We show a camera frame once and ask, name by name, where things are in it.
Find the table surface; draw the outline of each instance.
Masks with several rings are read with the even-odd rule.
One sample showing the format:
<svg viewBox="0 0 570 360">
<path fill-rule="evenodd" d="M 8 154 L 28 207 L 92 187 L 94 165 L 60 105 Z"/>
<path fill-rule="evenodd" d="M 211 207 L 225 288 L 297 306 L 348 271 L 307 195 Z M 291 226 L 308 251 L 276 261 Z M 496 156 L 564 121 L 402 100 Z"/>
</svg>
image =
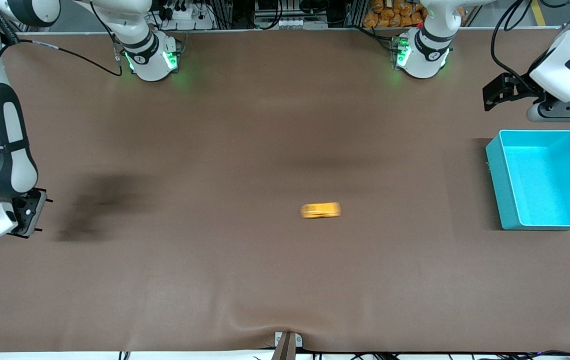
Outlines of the table surface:
<svg viewBox="0 0 570 360">
<path fill-rule="evenodd" d="M 500 34 L 524 71 L 556 30 Z M 0 239 L 0 351 L 570 351 L 570 232 L 505 231 L 484 147 L 531 101 L 465 30 L 433 79 L 357 31 L 194 34 L 180 74 L 6 52 L 48 189 Z M 106 36 L 40 36 L 115 68 Z M 302 219 L 306 203 L 342 216 Z"/>
</svg>

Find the pile of potatoes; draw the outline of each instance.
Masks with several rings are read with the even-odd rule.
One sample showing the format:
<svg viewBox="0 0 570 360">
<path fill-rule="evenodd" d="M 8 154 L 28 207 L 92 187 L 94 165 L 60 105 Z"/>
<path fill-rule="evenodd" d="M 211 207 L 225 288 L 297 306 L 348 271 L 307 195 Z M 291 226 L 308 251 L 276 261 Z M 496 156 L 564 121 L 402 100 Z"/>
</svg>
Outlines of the pile of potatoes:
<svg viewBox="0 0 570 360">
<path fill-rule="evenodd" d="M 370 13 L 365 15 L 363 26 L 366 28 L 398 28 L 411 27 L 424 22 L 429 16 L 429 12 L 421 4 L 414 4 L 404 0 L 393 0 L 393 7 L 387 5 L 392 4 L 389 0 L 385 4 L 385 0 L 371 0 Z M 458 12 L 465 17 L 465 10 L 461 8 Z"/>
</svg>

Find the yellow tape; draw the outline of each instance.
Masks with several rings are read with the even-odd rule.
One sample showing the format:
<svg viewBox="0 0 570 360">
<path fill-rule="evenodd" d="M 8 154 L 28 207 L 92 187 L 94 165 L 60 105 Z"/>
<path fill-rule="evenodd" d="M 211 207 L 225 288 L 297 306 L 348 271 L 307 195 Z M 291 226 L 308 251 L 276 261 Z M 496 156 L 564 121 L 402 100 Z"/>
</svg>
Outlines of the yellow tape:
<svg viewBox="0 0 570 360">
<path fill-rule="evenodd" d="M 539 27 L 545 27 L 547 23 L 545 23 L 545 17 L 543 16 L 542 10 L 540 10 L 540 4 L 538 0 L 533 0 L 531 3 L 531 10 L 534 12 L 534 18 L 536 18 L 536 23 Z"/>
</svg>

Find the turquoise plastic container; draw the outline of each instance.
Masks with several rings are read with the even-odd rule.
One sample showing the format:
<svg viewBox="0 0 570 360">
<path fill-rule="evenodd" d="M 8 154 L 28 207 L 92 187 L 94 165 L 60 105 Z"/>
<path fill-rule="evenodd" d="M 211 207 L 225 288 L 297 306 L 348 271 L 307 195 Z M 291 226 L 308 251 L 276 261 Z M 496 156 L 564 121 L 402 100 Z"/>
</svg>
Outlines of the turquoise plastic container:
<svg viewBox="0 0 570 360">
<path fill-rule="evenodd" d="M 505 230 L 570 230 L 570 130 L 501 130 L 487 145 Z"/>
</svg>

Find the gray floor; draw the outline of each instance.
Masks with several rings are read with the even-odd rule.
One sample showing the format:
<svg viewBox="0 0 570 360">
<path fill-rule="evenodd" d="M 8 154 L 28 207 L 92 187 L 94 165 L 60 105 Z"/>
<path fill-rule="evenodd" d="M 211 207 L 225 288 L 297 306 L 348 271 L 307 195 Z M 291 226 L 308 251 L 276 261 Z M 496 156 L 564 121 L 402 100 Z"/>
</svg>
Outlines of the gray floor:
<svg viewBox="0 0 570 360">
<path fill-rule="evenodd" d="M 513 4 L 514 0 L 497 0 L 490 4 L 484 5 L 478 16 L 472 23 L 473 27 L 495 27 L 499 18 L 505 10 Z M 559 4 L 562 0 L 547 0 L 548 3 Z M 521 5 L 519 11 L 524 10 L 525 5 Z M 541 11 L 545 18 L 545 25 L 559 26 L 570 20 L 570 4 L 566 7 L 552 9 L 541 5 Z M 527 11 L 521 27 L 536 27 L 536 18 L 531 9 Z M 58 21 L 51 27 L 52 32 L 101 32 L 102 26 L 96 20 L 95 16 L 80 5 L 75 4 L 72 0 L 61 0 L 61 15 Z"/>
</svg>

